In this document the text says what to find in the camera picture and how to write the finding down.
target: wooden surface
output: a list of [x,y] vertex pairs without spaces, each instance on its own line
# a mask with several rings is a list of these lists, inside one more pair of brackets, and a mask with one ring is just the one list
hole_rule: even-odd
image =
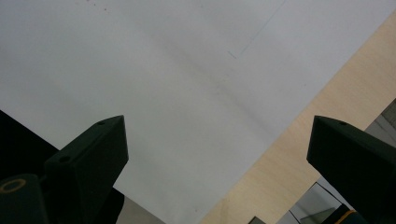
[[204,224],[276,223],[319,178],[306,161],[315,115],[364,130],[396,97],[396,11],[245,173]]

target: sheet of paper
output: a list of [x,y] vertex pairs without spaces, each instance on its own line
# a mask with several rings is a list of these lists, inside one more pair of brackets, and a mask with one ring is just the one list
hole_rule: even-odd
[[123,114],[116,188],[166,223],[198,223],[394,8],[1,1],[0,105],[58,148]]

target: black plastic part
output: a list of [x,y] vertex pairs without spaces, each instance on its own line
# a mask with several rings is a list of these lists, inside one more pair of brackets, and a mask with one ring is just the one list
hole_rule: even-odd
[[0,182],[0,223],[49,223],[36,175],[15,175]]
[[58,221],[93,223],[127,161],[123,116],[97,122],[47,160]]
[[396,223],[396,148],[316,116],[307,160],[369,223]]
[[[123,116],[102,120],[82,136],[82,138],[88,137],[89,139],[81,139],[80,136],[65,148],[66,151],[59,151],[0,110],[0,181],[8,182],[8,178],[15,178],[14,175],[21,174],[38,177],[35,177],[34,185],[31,181],[24,185],[29,187],[29,193],[23,191],[27,189],[20,189],[12,195],[13,198],[10,198],[10,195],[0,195],[0,223],[42,224],[41,219],[31,217],[36,214],[35,211],[43,212],[41,214],[46,213],[49,223],[116,223],[123,207],[124,196],[112,186],[128,161],[123,122]],[[61,183],[64,183],[62,172],[57,173],[60,167],[54,165],[56,168],[54,171],[50,168],[47,171],[51,173],[51,177],[59,176],[50,180],[60,179],[61,181],[52,182],[55,189],[51,187],[44,169],[44,162],[49,158],[58,158],[58,161],[69,164],[68,167],[71,169],[65,170],[68,174],[66,179],[71,179],[71,182],[62,186]],[[78,178],[69,178],[68,176],[74,176],[70,173],[74,171],[76,171],[74,175]],[[67,197],[71,192],[75,192],[76,195]],[[66,206],[63,206],[63,199],[66,201]],[[60,210],[66,207],[71,211]],[[58,214],[68,213],[78,214],[75,217],[76,220],[57,217]]]

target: yellow ring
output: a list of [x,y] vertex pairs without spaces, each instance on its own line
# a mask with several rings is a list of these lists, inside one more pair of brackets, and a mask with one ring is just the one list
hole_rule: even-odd
[[[8,185],[15,184],[15,183],[18,183],[18,185],[17,185],[15,188],[6,189],[6,187],[7,187]],[[26,180],[24,180],[24,179],[13,179],[13,180],[10,180],[10,181],[8,181],[7,183],[3,184],[3,185],[0,187],[0,193],[4,193],[4,194],[6,194],[6,193],[12,193],[12,192],[17,191],[18,189],[23,188],[23,186],[25,186],[25,185],[26,185]]]

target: white surface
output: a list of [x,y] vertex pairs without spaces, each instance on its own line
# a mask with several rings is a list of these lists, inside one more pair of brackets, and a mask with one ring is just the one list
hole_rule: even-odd
[[396,7],[0,1],[0,104],[56,147],[125,116],[117,189],[197,223]]

